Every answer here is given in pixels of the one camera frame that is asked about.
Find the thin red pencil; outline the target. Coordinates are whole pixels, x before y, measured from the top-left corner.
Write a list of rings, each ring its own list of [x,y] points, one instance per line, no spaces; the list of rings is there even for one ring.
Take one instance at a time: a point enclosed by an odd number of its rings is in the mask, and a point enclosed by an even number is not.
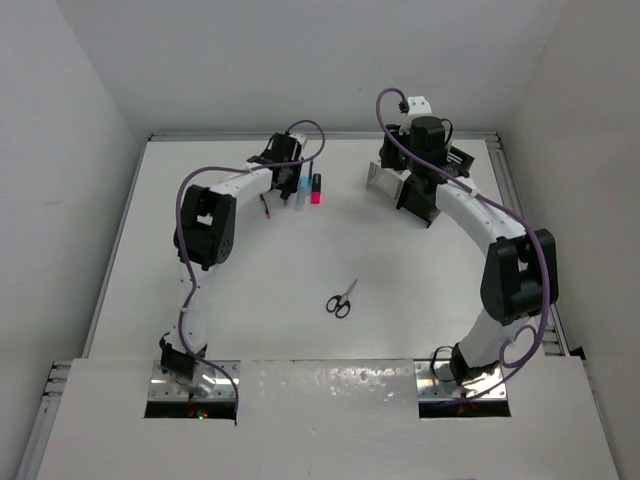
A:
[[[270,209],[268,207],[268,204],[266,202],[266,198],[264,197],[264,195],[259,195],[259,200],[261,202],[262,208],[264,210],[264,214],[266,216],[267,219],[271,219],[271,213],[270,213]]]

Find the white slatted container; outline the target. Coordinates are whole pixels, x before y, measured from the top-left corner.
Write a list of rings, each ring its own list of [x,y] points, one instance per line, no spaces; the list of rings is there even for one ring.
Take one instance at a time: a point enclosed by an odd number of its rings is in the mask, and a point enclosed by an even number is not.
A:
[[[379,160],[371,161],[369,163],[366,188],[374,188],[390,198],[397,200],[409,176],[409,170],[396,171],[383,168]]]

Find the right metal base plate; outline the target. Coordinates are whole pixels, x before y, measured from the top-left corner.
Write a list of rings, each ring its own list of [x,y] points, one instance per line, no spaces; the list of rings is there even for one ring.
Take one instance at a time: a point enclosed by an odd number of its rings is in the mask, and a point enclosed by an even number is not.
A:
[[[506,401],[503,371],[500,367],[481,373],[457,385],[451,375],[449,359],[414,361],[417,399],[421,404],[436,404],[459,399]]]

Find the black handled scissors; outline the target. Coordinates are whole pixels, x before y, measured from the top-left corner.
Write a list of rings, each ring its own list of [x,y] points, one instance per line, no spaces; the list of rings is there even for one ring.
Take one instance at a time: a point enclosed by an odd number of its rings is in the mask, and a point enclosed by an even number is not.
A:
[[[357,283],[358,279],[354,279],[343,293],[330,297],[325,304],[326,312],[333,314],[337,319],[346,318],[351,311],[350,295]]]

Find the pink highlighter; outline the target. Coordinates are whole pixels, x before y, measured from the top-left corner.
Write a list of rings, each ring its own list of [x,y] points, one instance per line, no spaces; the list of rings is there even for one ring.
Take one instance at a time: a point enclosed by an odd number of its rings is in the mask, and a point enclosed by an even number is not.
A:
[[[312,205],[319,205],[322,198],[322,175],[315,173],[311,179],[310,202]]]

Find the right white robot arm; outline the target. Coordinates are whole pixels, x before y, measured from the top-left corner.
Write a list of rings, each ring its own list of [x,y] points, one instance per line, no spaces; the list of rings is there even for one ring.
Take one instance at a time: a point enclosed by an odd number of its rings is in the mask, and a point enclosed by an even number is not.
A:
[[[478,192],[470,177],[473,157],[451,146],[444,122],[417,117],[389,124],[379,151],[387,171],[403,175],[396,206],[433,223],[444,213],[485,257],[482,310],[469,333],[451,350],[449,372],[461,385],[497,365],[516,369],[525,357],[507,361],[505,350],[535,328],[558,298],[556,244],[546,229],[527,230],[518,216]]]

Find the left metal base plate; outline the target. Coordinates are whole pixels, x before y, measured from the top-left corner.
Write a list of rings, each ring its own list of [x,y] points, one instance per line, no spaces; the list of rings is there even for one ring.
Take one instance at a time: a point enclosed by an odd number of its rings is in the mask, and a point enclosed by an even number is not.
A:
[[[194,403],[233,403],[237,397],[234,387],[240,383],[240,362],[216,361],[215,364],[219,370],[198,363],[192,378],[184,379],[164,369],[159,360],[155,361],[147,400],[183,404],[189,399]]]

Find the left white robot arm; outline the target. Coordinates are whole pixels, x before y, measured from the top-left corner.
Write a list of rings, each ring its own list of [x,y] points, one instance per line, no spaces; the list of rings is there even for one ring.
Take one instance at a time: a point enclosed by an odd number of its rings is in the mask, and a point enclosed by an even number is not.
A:
[[[297,192],[305,144],[301,134],[275,133],[263,152],[242,166],[201,167],[181,183],[173,242],[188,290],[178,319],[160,340],[163,370],[195,379],[207,348],[204,315],[196,308],[198,291],[232,252],[238,209],[271,190],[278,190],[284,200]]]

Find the light blue highlighter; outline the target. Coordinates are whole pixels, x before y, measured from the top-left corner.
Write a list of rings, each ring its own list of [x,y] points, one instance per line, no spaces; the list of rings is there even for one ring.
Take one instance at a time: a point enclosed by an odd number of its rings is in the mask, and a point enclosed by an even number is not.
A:
[[[311,178],[304,176],[299,179],[295,199],[295,210],[302,212],[311,193]]]

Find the metal base plate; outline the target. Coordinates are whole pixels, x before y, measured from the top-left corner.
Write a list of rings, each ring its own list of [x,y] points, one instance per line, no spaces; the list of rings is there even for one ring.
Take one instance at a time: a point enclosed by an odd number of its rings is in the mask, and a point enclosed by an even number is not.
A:
[[[215,364],[219,370],[198,363],[192,378],[184,379],[164,369],[159,360],[155,361],[147,400],[183,404],[189,399],[194,403],[233,403],[237,397],[234,387],[240,383],[240,362],[216,361]]]
[[[500,367],[481,373],[457,385],[451,375],[449,359],[414,361],[417,399],[421,404],[436,404],[459,399],[506,401],[503,371]]]

